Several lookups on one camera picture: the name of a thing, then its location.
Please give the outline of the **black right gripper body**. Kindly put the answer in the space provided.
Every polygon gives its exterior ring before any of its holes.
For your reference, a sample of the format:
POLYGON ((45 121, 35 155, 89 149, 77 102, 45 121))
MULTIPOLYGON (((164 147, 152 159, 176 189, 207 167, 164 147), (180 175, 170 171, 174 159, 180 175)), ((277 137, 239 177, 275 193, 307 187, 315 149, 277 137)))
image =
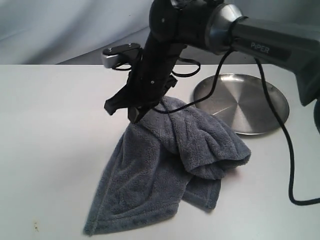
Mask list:
POLYGON ((129 107, 145 107, 159 103, 169 76, 186 47, 183 43, 147 38, 142 60, 132 71, 133 80, 127 85, 129 107))

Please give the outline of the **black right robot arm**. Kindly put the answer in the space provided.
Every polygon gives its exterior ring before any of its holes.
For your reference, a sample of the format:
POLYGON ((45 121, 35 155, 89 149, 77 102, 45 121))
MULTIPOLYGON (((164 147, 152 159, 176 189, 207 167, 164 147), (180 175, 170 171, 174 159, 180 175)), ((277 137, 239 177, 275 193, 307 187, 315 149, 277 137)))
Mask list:
POLYGON ((222 0, 155 0, 149 12, 150 32, 144 47, 136 43, 102 52, 106 68, 129 64, 128 79, 104 109, 128 110, 132 123, 157 106, 175 86, 173 68, 192 46, 215 55, 237 51, 295 74, 303 106, 320 101, 320 29, 244 16, 222 0))

